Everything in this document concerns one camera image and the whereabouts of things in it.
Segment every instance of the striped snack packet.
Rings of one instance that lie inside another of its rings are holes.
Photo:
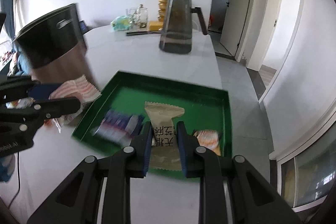
[[[49,99],[76,97],[81,102],[80,109],[73,114],[63,115],[60,118],[53,119],[58,131],[65,124],[69,124],[75,117],[82,113],[86,104],[93,102],[101,95],[100,91],[89,83],[84,75],[75,79],[64,82],[49,96]]]

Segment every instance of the beige snack wrapper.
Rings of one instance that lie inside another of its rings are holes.
[[[181,170],[180,154],[172,118],[181,117],[184,114],[184,108],[145,102],[145,111],[151,119],[155,139],[149,167]]]

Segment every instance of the stack of gold cups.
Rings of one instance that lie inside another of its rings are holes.
[[[158,21],[163,22],[166,13],[166,6],[168,0],[159,0],[159,16],[157,17]]]

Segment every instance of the snack packet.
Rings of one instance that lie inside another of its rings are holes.
[[[221,155],[218,132],[216,130],[198,130],[194,133],[194,136],[198,139],[199,145],[212,150],[217,156]]]
[[[155,139],[149,167],[181,170],[180,154],[172,118],[181,117],[184,114],[184,108],[145,102],[145,111],[151,119]]]
[[[73,114],[63,115],[60,118],[53,119],[58,131],[61,132],[61,127],[69,124],[75,117],[82,113],[86,104],[93,102],[101,95],[96,87],[89,83],[84,75],[75,79],[64,82],[49,96],[49,99],[76,97],[81,102],[80,109]]]
[[[93,130],[93,135],[98,135],[123,147],[128,146],[131,144],[132,137],[139,135],[143,119],[142,115],[130,116],[109,110],[100,126]]]

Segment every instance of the silver screw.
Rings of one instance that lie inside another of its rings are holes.
[[[199,146],[196,148],[196,151],[198,153],[205,153],[207,151],[207,149],[204,146]]]
[[[235,156],[235,161],[242,164],[245,161],[245,158],[241,155]]]
[[[26,131],[26,130],[28,129],[28,126],[25,125],[25,124],[23,123],[23,124],[21,124],[21,125],[19,126],[19,129],[20,129],[21,131]]]
[[[132,153],[134,151],[134,148],[132,146],[127,146],[124,148],[125,153]]]
[[[84,160],[87,164],[91,164],[95,161],[95,157],[94,156],[87,156]]]

